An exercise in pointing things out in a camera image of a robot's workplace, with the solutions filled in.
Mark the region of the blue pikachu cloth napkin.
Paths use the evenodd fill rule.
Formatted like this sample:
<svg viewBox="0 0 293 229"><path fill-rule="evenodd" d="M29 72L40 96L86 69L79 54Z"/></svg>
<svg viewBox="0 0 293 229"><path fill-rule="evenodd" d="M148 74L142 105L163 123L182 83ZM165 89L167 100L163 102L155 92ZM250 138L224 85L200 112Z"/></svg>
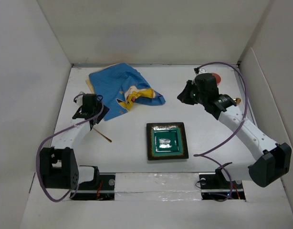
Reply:
<svg viewBox="0 0 293 229"><path fill-rule="evenodd" d="M91 73L89 82L109 108L104 117L106 121L129 112L135 104L158 106L166 102L164 96L151 88L141 73L127 63Z"/></svg>

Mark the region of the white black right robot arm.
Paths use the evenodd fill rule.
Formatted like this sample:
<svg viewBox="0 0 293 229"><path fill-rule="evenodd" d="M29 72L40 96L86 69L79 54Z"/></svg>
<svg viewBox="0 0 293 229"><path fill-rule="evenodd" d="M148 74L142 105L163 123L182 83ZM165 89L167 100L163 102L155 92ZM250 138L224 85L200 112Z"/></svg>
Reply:
<svg viewBox="0 0 293 229"><path fill-rule="evenodd" d="M268 137L246 118L235 99L220 94L213 73L200 73L194 80L188 80L177 98L185 104L202 105L206 112L235 133L255 160L253 164L226 163L217 168L214 182L218 187L225 188L236 180L251 180L266 187L289 172L291 147Z"/></svg>

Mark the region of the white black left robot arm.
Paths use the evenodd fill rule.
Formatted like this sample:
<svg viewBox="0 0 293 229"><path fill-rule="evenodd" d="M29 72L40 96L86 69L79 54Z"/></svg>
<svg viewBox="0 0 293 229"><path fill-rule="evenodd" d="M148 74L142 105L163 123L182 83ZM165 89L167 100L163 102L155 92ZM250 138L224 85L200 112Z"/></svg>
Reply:
<svg viewBox="0 0 293 229"><path fill-rule="evenodd" d="M100 185L97 166L79 166L75 149L83 138L108 113L103 97L96 94L82 94L82 104L72 117L71 126L58 132L57 141L51 147L44 147L39 153L39 178L45 188L95 189Z"/></svg>

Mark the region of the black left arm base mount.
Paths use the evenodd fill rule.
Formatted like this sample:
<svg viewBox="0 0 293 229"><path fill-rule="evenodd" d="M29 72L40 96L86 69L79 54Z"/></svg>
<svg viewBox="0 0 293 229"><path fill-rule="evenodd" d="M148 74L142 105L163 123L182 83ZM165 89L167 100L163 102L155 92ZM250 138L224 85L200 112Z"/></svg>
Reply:
<svg viewBox="0 0 293 229"><path fill-rule="evenodd" d="M115 173L100 173L96 183L83 182L71 200L111 201L115 199Z"/></svg>

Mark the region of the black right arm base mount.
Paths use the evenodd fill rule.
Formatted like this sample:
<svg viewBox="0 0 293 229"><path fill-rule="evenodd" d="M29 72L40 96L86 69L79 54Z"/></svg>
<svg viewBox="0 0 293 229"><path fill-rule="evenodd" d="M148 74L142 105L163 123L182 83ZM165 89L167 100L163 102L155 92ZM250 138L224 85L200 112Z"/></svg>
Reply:
<svg viewBox="0 0 293 229"><path fill-rule="evenodd" d="M195 186L201 191L202 200L246 200L242 182L232 182L232 191L230 191L230 182L225 179L221 167L214 172L199 173L199 180Z"/></svg>

